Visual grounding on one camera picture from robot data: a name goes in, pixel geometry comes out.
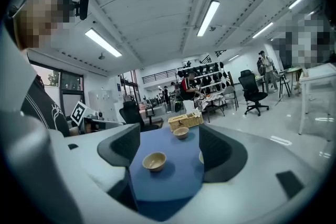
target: black office chair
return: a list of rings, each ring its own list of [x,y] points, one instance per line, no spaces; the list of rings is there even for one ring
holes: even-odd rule
[[[123,105],[124,107],[119,110],[119,113],[127,124],[140,123],[141,132],[152,131],[159,128],[158,125],[145,125],[141,118],[139,108],[134,101],[124,102]]]
[[[254,105],[247,106],[245,115],[252,109],[258,110],[258,116],[260,116],[259,108],[267,108],[267,110],[269,110],[269,106],[261,105],[259,103],[259,101],[266,98],[268,94],[265,92],[259,92],[255,76],[251,70],[244,70],[240,72],[240,77],[238,79],[240,84],[243,86],[245,100],[255,103]]]

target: tan ceramic bowl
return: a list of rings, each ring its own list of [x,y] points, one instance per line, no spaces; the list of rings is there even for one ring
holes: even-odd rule
[[[178,139],[186,139],[188,137],[188,132],[189,132],[189,128],[181,127],[181,128],[178,128],[174,131],[174,135]]]
[[[159,172],[163,169],[165,161],[166,155],[164,153],[154,152],[143,159],[142,165],[151,172]]]
[[[199,153],[199,155],[198,155],[198,159],[199,159],[199,161],[200,161],[201,163],[204,164],[202,151]]]

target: wicker basket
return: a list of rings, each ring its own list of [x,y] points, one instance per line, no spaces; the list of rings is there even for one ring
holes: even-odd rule
[[[194,113],[191,114],[183,114],[180,116],[172,117],[168,120],[170,125],[170,130],[174,132],[176,129],[181,127],[193,127],[203,123],[202,115],[199,117],[195,117]]]

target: shelf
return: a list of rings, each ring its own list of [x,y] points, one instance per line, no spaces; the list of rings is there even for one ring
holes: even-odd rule
[[[211,87],[211,86],[214,86],[214,85],[217,85],[217,84],[221,84],[222,82],[216,82],[216,83],[212,83],[212,84],[209,84],[208,86],[203,86],[203,87],[200,87],[200,89],[205,89],[207,87]]]
[[[206,77],[206,76],[211,76],[211,75],[213,75],[213,74],[217,74],[217,73],[220,73],[220,72],[221,72],[221,71],[216,71],[216,72],[212,72],[212,73],[209,73],[209,74],[201,75],[201,76],[195,77],[195,79],[202,78],[202,77]]]
[[[187,69],[193,69],[193,68],[196,68],[198,70],[200,67],[204,67],[206,65],[208,65],[209,67],[212,67],[212,66],[215,65],[215,63],[218,63],[218,65],[219,65],[219,62],[211,62],[211,63],[205,63],[203,65],[199,65],[197,67],[186,67],[186,68],[178,69],[178,71],[187,70]]]

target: man in red shirt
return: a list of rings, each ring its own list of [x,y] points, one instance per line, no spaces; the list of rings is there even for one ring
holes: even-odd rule
[[[181,98],[183,100],[194,100],[197,94],[201,94],[193,86],[193,80],[195,79],[195,75],[195,72],[191,70],[189,71],[188,77],[184,78],[181,82]]]

